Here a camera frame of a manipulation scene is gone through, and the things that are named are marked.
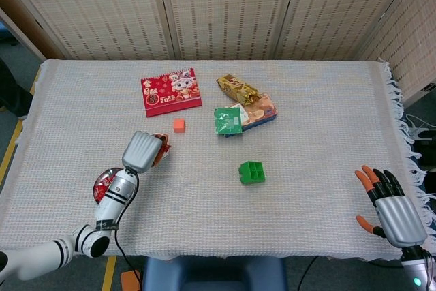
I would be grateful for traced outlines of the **right robot hand silver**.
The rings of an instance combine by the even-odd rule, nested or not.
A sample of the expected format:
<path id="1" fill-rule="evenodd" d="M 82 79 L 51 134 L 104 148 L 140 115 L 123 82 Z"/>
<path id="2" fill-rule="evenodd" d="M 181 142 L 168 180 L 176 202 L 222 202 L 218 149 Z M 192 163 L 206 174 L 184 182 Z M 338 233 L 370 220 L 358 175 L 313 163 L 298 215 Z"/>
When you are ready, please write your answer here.
<path id="1" fill-rule="evenodd" d="M 420 216 L 405 195 L 398 179 L 388 170 L 378 170 L 363 165 L 354 172 L 362 183 L 380 222 L 375 226 L 363 216 L 356 221 L 370 234 L 377 235 L 399 249 L 421 246 L 428 237 Z"/>

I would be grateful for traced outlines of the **left robot hand silver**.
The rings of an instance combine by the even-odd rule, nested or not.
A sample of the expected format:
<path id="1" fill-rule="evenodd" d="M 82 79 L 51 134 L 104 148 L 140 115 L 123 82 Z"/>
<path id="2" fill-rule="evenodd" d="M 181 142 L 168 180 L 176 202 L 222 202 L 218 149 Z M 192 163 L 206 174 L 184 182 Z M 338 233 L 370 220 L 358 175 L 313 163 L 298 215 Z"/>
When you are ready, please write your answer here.
<path id="1" fill-rule="evenodd" d="M 136 131 L 122 156 L 124 167 L 142 174 L 155 167 L 170 150 L 167 134 Z"/>

